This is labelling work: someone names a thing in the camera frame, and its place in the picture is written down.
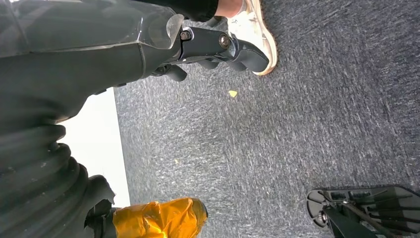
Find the orange tape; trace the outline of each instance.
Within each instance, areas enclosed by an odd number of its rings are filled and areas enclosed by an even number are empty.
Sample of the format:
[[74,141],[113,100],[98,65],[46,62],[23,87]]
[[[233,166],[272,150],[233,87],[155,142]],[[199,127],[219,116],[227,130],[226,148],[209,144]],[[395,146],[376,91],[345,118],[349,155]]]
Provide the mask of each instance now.
[[122,208],[112,222],[117,238],[195,238],[207,216],[200,200],[183,198]]

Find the black metal bracket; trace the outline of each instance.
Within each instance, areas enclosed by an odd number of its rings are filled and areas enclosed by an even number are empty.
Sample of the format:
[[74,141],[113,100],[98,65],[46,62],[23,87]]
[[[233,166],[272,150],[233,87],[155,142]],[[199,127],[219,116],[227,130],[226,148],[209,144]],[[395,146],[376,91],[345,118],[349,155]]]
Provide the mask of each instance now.
[[198,63],[214,69],[220,62],[226,62],[237,71],[249,69],[253,72],[262,72],[269,64],[268,58],[256,46],[221,31],[186,27],[179,38],[179,58],[165,62],[152,76],[168,75],[175,81],[182,81],[187,73],[177,65],[183,63]]
[[335,238],[399,238],[420,232],[420,196],[397,186],[313,190],[307,209],[312,222]]

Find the small yellow fleck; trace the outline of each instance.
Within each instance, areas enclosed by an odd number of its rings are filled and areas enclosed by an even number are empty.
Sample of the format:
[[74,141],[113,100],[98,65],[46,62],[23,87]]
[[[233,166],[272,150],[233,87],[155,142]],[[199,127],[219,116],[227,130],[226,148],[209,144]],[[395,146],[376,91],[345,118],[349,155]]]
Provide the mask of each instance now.
[[238,95],[238,92],[236,92],[236,91],[229,91],[229,95],[230,95],[232,98],[234,98],[234,97],[236,97],[236,95]]

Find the foot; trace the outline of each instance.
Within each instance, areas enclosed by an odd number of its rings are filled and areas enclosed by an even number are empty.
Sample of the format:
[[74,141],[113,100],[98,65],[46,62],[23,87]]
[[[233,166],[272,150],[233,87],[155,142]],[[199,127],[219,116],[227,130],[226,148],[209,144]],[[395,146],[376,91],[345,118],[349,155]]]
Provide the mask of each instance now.
[[258,47],[270,60],[263,72],[256,75],[266,75],[277,65],[278,52],[273,35],[265,26],[260,0],[243,0],[244,5],[237,15],[228,18],[229,34],[238,39],[248,41]]

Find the bolt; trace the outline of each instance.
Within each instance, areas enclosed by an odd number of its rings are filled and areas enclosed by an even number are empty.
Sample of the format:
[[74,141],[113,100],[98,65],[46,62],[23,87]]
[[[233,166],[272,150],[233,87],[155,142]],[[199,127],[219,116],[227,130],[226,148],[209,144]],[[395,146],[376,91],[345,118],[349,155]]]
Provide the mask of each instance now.
[[320,220],[321,222],[324,222],[325,223],[327,221],[327,215],[325,213],[323,213],[323,212],[320,212],[318,214],[318,220]]
[[188,31],[181,32],[181,40],[188,41],[191,40],[191,34]]
[[219,43],[220,43],[220,46],[222,46],[222,48],[227,49],[229,48],[229,45],[230,45],[230,39],[226,34],[222,34],[219,38]]

